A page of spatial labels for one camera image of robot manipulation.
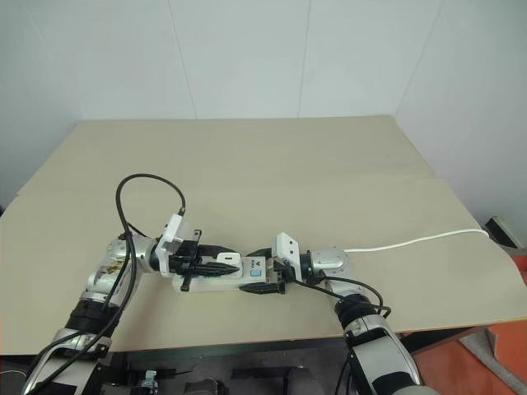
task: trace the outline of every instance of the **black cable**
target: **black cable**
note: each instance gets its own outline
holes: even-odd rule
[[[64,370],[66,370],[69,366],[71,366],[76,360],[78,360],[81,356],[86,354],[90,348],[92,348],[103,336],[104,334],[115,324],[115,321],[117,321],[123,312],[124,308],[128,304],[128,301],[130,300],[130,297],[133,293],[133,286],[135,284],[135,279],[137,275],[138,270],[138,259],[136,257],[135,252],[135,246],[133,245],[133,237],[132,232],[130,230],[130,227],[128,225],[128,222],[126,221],[126,217],[124,216],[123,212],[123,204],[121,202],[121,191],[123,190],[123,186],[131,179],[136,178],[148,178],[148,179],[157,179],[165,184],[170,185],[180,196],[181,198],[181,208],[179,210],[179,215],[183,215],[186,209],[186,203],[184,200],[183,193],[180,191],[178,187],[176,187],[172,182],[168,181],[167,179],[163,179],[162,177],[159,177],[154,174],[132,174],[128,177],[124,178],[119,185],[117,186],[117,190],[115,191],[115,206],[117,207],[117,212],[119,215],[119,219],[121,220],[121,225],[124,229],[124,235],[126,237],[126,243],[127,247],[130,251],[130,256],[132,258],[132,267],[130,270],[130,282],[128,284],[128,289],[126,290],[126,294],[123,299],[123,303],[118,307],[118,309],[115,311],[114,316],[109,320],[109,322],[100,330],[100,332],[77,354],[70,357],[64,364],[56,369],[52,374],[50,374],[46,379],[36,384],[33,389],[31,389],[26,395],[35,395],[38,391],[40,391],[43,387],[45,387],[47,384],[51,383],[57,376],[59,376]]]
[[[127,243],[126,244],[126,256],[124,257],[123,266],[119,270],[119,274],[117,275],[117,278],[115,278],[114,284],[112,285],[112,289],[110,290],[110,292],[106,296],[105,302],[103,303],[102,307],[100,308],[102,311],[106,310],[106,308],[108,307],[108,304],[110,303],[110,300],[112,299],[112,296],[114,296],[115,290],[117,289],[117,286],[119,285],[121,279],[123,278],[124,272],[126,271],[126,267],[128,266],[128,261],[129,260],[130,260],[130,249],[128,248],[128,243]]]
[[[156,179],[157,181],[161,181],[162,183],[171,186],[172,189],[174,189],[177,192],[177,194],[180,196],[180,199],[181,199],[181,208],[178,211],[178,214],[180,216],[182,216],[184,214],[184,212],[186,211],[186,209],[187,209],[187,202],[186,202],[186,200],[184,198],[183,193],[181,192],[181,189],[179,189],[174,183],[172,183],[168,179],[164,179],[164,178],[160,177],[159,175],[155,175],[155,174],[136,173],[136,174],[131,174],[128,177],[126,177],[125,179],[123,179],[123,181],[120,182],[119,186],[121,184],[125,185],[131,179]]]
[[[352,386],[352,367],[349,367],[349,372],[347,372],[347,381],[346,381],[346,395],[350,395]]]
[[[136,228],[135,226],[132,225],[132,223],[128,223],[128,226],[130,226],[130,228],[135,232],[137,233],[138,235],[141,235],[141,236],[144,236],[144,237],[148,237],[147,235],[145,235],[144,233],[142,233],[138,228]]]
[[[346,366],[348,365],[348,361],[349,361],[349,357],[346,357],[346,360],[343,363],[343,367],[340,369],[340,374],[338,375],[337,386],[335,387],[334,395],[338,395],[338,390],[340,389],[340,383],[343,381],[344,370],[346,370]]]
[[[356,286],[363,286],[367,290],[370,290],[375,296],[377,296],[377,299],[379,299],[379,305],[382,306],[384,304],[384,301],[382,300],[382,295],[378,290],[376,290],[373,286],[368,286],[366,283],[357,281],[357,280],[351,280],[349,278],[344,277],[333,277],[333,276],[322,276],[320,280],[330,280],[330,281],[342,281],[342,282],[349,282],[350,284],[355,284]]]
[[[318,286],[310,286],[309,284],[306,284],[302,281],[293,280],[295,284],[298,284],[299,286],[304,286],[305,288],[310,288],[311,290],[318,290],[320,292],[324,292],[326,295],[333,296],[337,299],[344,299],[342,295],[335,294],[334,292],[331,292],[330,290],[325,290],[324,288],[319,288]]]
[[[385,307],[386,307],[386,309],[385,309],[385,310],[386,310],[386,313],[385,313],[385,315],[383,315],[383,317],[384,317],[384,318],[388,318],[388,316],[389,316],[390,314],[392,314],[392,309],[391,309],[390,307],[388,307],[388,306],[385,306]]]
[[[182,206],[180,208],[180,215],[183,215],[183,213],[181,213],[181,211],[183,210],[183,212],[184,212],[184,210],[186,208],[185,207],[186,203],[185,203],[184,195],[183,195],[183,193],[181,192],[181,190],[178,187],[176,187],[169,180],[163,179],[162,177],[159,177],[159,176],[154,175],[154,174],[144,174],[144,173],[142,173],[142,174],[132,174],[132,175],[129,175],[126,179],[127,179],[127,182],[128,182],[128,180],[130,180],[130,179],[141,178],[141,177],[157,179],[159,181],[162,181],[165,184],[170,185],[172,188],[174,188],[175,191],[179,194],[179,196],[181,198],[181,205]],[[144,236],[144,237],[148,237],[144,233],[142,233],[138,228],[136,228],[134,225],[132,225],[131,222],[127,222],[127,223],[128,223],[128,226],[133,231],[135,231],[137,234],[139,234],[141,236]],[[105,303],[102,305],[101,310],[105,310],[108,307],[108,303],[110,302],[110,299],[112,299],[112,296],[114,295],[115,290],[117,289],[117,285],[121,281],[121,278],[123,278],[123,275],[124,275],[124,272],[126,270],[126,267],[128,266],[129,253],[130,253],[130,250],[129,250],[128,244],[127,244],[127,246],[126,246],[126,258],[124,259],[123,266],[119,270],[119,274],[118,274],[117,278],[115,279],[114,284],[112,285],[112,289],[110,290],[109,294],[106,296]]]
[[[84,332],[82,331],[77,331],[77,332],[74,332],[74,333],[70,333],[69,335],[65,336],[65,337],[61,337],[60,339],[57,339],[55,340],[54,342],[51,342],[49,343],[45,348],[42,349],[42,351],[40,351],[35,358],[33,358],[33,360],[31,361],[30,365],[28,366],[27,368],[27,377],[29,377],[31,375],[31,373],[33,372],[33,369],[36,367],[36,364],[39,363],[39,360],[42,359],[42,357],[44,356],[44,354],[46,352],[48,352],[49,350],[51,350],[53,347],[55,346],[58,346],[59,344],[65,342],[66,340],[70,340],[70,339],[73,339],[74,337],[77,337],[77,336],[80,336],[84,334]]]

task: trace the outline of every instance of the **white power strip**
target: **white power strip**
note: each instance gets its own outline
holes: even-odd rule
[[[217,262],[240,267],[238,272],[220,277],[197,276],[190,282],[190,292],[206,292],[210,290],[237,290],[240,286],[254,282],[266,282],[267,273],[265,257],[241,257],[238,253],[219,253]],[[172,286],[181,292],[182,276],[174,276]]]

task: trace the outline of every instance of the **white wall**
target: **white wall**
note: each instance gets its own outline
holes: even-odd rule
[[[525,176],[525,26],[521,0],[0,0],[0,204],[81,119],[397,114],[485,220]]]
[[[397,120],[477,220],[525,219],[527,2],[445,0]]]

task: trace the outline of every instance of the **wooden table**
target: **wooden table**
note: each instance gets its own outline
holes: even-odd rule
[[[248,253],[285,231],[301,249],[375,247],[478,227],[388,116],[77,125],[0,219],[2,354],[47,344],[118,235],[117,183],[150,172],[183,190],[205,244]],[[179,207],[165,185],[124,191],[129,220],[161,233]],[[394,312],[395,331],[452,328],[527,316],[511,259],[485,235],[465,234],[354,253],[358,277]],[[329,299],[175,292],[146,275],[114,334],[113,351],[340,337]]]

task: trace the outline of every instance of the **white cable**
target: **white cable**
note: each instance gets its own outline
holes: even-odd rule
[[[3,372],[0,372],[0,374],[4,374],[4,373],[20,373],[24,377],[27,377],[27,375],[21,370],[4,370]]]
[[[419,239],[404,241],[403,243],[391,244],[391,245],[383,245],[382,247],[374,247],[372,249],[345,249],[344,252],[346,252],[346,253],[371,253],[371,252],[374,252],[374,251],[382,251],[383,249],[396,249],[397,247],[403,247],[404,245],[417,243],[419,241],[439,239],[440,237],[445,237],[445,236],[450,236],[450,235],[458,235],[460,233],[473,233],[473,232],[474,233],[481,233],[481,234],[486,235],[488,237],[488,233],[485,230],[481,230],[481,229],[460,229],[460,230],[452,230],[451,232],[440,233],[438,235],[425,236],[425,237],[421,237]]]

